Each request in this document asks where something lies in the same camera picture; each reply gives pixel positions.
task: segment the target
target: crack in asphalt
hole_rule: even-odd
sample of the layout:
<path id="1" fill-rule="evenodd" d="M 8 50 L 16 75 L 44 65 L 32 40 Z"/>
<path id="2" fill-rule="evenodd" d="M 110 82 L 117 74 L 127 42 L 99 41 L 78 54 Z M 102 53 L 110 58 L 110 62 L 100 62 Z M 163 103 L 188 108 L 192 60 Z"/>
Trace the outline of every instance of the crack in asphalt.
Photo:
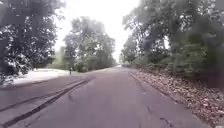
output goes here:
<path id="1" fill-rule="evenodd" d="M 141 84 L 141 82 L 139 81 L 139 79 L 137 79 L 134 75 L 132 75 L 131 73 L 129 73 L 130 76 L 136 81 L 136 84 L 140 87 L 140 89 L 143 91 L 143 93 L 146 93 L 145 88 L 143 87 L 143 85 Z M 164 117 L 159 116 L 155 111 L 152 111 L 152 109 L 146 105 L 146 109 L 148 111 L 149 114 L 153 114 L 155 117 L 157 117 L 159 120 L 162 120 L 163 122 L 165 122 L 165 124 L 169 127 L 169 128 L 173 128 L 173 124 L 167 120 Z"/>
<path id="2" fill-rule="evenodd" d="M 149 107 L 149 106 L 146 106 L 147 108 L 147 111 L 150 113 L 150 114 L 153 114 L 155 117 L 157 117 L 158 119 L 162 120 L 163 122 L 165 122 L 165 124 L 169 127 L 169 128 L 174 128 L 173 124 L 167 120 L 166 118 L 164 117 L 161 117 L 159 116 L 155 111 L 152 111 L 152 109 Z"/>
<path id="3" fill-rule="evenodd" d="M 0 113 L 1 113 L 1 112 L 4 112 L 4 111 L 6 111 L 6 110 L 9 110 L 9 109 L 18 107 L 18 106 L 20 106 L 20 105 L 22 105 L 22 104 L 25 104 L 25 103 L 32 103 L 32 102 L 35 102 L 35 101 L 37 101 L 37 100 L 41 100 L 41 99 L 45 99 L 45 98 L 48 98 L 48 97 L 57 95 L 57 94 L 63 92 L 63 91 L 66 89 L 67 86 L 69 86 L 69 85 L 71 85 L 71 84 L 78 83 L 78 82 L 80 82 L 80 81 L 82 81 L 82 80 L 83 80 L 83 79 L 81 79 L 81 80 L 76 80 L 76 81 L 70 82 L 70 83 L 68 83 L 68 84 L 65 84 L 65 85 L 64 85 L 65 87 L 64 87 L 63 89 L 61 89 L 61 90 L 58 90 L 58 91 L 55 91 L 55 92 L 51 92 L 51 93 L 48 93 L 48 94 L 45 94 L 45 95 L 42 95 L 42 96 L 32 97 L 32 98 L 29 98 L 29 99 L 20 101 L 20 102 L 18 102 L 18 103 L 9 105 L 9 106 L 7 106 L 7 107 L 1 108 L 1 109 L 0 109 Z"/>
<path id="4" fill-rule="evenodd" d="M 44 108 L 48 107 L 49 105 L 51 105 L 52 103 L 54 103 L 57 99 L 59 99 L 60 97 L 62 97 L 63 95 L 65 95 L 67 92 L 69 92 L 70 90 L 73 90 L 73 89 L 77 89 L 79 87 L 81 87 L 82 85 L 85 85 L 87 84 L 89 81 L 91 81 L 92 79 L 94 78 L 89 78 L 89 79 L 86 79 L 86 80 L 83 80 L 81 81 L 80 83 L 77 83 L 67 89 L 65 89 L 64 91 L 62 91 L 61 93 L 59 93 L 58 95 L 56 95 L 55 97 L 51 98 L 50 100 L 44 102 L 43 104 L 41 104 L 40 106 L 34 108 L 33 110 L 25 113 L 25 114 L 22 114 L 20 116 L 17 116 L 5 123 L 2 124 L 2 127 L 3 128 L 8 128 L 16 123 L 18 123 L 19 121 L 21 120 L 24 120 L 30 116 L 32 116 L 33 114 L 43 110 Z"/>

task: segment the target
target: roadside vegetation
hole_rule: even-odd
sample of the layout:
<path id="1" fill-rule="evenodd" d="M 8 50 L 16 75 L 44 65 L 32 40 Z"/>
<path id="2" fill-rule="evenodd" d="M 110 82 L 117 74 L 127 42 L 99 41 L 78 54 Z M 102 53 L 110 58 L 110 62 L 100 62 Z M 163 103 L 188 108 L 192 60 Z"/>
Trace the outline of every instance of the roadside vegetation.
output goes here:
<path id="1" fill-rule="evenodd" d="M 138 77 L 173 98 L 178 93 L 213 125 L 224 116 L 224 12 L 219 2 L 140 0 L 123 19 L 132 34 L 120 55 L 123 65 L 147 72 Z"/>
<path id="2" fill-rule="evenodd" d="M 53 61 L 60 0 L 0 1 L 0 84 Z"/>
<path id="3" fill-rule="evenodd" d="M 107 35 L 101 22 L 88 17 L 74 19 L 64 41 L 63 68 L 87 72 L 115 65 L 112 56 L 115 40 Z"/>

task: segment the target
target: green leaves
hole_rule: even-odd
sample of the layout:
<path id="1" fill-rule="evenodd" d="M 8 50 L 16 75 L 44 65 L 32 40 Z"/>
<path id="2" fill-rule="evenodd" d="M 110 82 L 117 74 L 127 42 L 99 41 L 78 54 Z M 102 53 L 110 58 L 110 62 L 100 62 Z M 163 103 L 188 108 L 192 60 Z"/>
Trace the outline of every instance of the green leaves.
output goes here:
<path id="1" fill-rule="evenodd" d="M 85 72 L 113 65 L 114 39 L 102 23 L 88 17 L 72 21 L 72 30 L 64 39 L 65 57 L 74 70 Z"/>
<path id="2" fill-rule="evenodd" d="M 132 30 L 132 35 L 121 58 L 132 62 L 144 56 L 149 64 L 166 62 L 174 75 L 206 79 L 210 69 L 222 69 L 217 65 L 224 64 L 220 58 L 224 55 L 223 14 L 213 0 L 141 0 L 124 17 L 125 29 Z"/>
<path id="3" fill-rule="evenodd" d="M 10 0 L 0 23 L 0 72 L 27 73 L 53 61 L 56 26 L 53 16 L 61 7 L 57 0 Z"/>

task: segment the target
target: curb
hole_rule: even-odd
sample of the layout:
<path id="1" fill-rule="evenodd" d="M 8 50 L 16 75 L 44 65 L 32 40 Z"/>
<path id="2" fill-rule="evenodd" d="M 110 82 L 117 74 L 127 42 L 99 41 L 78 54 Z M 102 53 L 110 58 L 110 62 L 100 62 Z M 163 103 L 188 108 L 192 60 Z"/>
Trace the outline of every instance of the curb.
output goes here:
<path id="1" fill-rule="evenodd" d="M 47 79 L 47 80 L 42 80 L 42 81 L 35 81 L 35 82 L 27 82 L 24 84 L 12 84 L 10 86 L 6 86 L 6 87 L 0 87 L 0 91 L 8 91 L 8 90 L 13 90 L 13 89 L 18 89 L 18 88 L 22 88 L 22 87 L 27 87 L 27 86 L 34 86 L 35 84 L 40 84 L 40 83 L 44 83 L 53 79 Z"/>

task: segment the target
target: distant tree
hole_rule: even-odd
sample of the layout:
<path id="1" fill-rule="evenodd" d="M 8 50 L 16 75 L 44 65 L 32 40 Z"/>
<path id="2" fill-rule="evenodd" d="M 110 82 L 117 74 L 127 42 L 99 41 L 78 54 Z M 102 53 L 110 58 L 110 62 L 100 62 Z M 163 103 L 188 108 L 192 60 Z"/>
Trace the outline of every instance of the distant tree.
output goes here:
<path id="1" fill-rule="evenodd" d="M 88 17 L 74 19 L 72 30 L 64 41 L 65 58 L 75 70 L 83 72 L 107 68 L 114 64 L 114 39 L 106 34 L 100 22 Z"/>

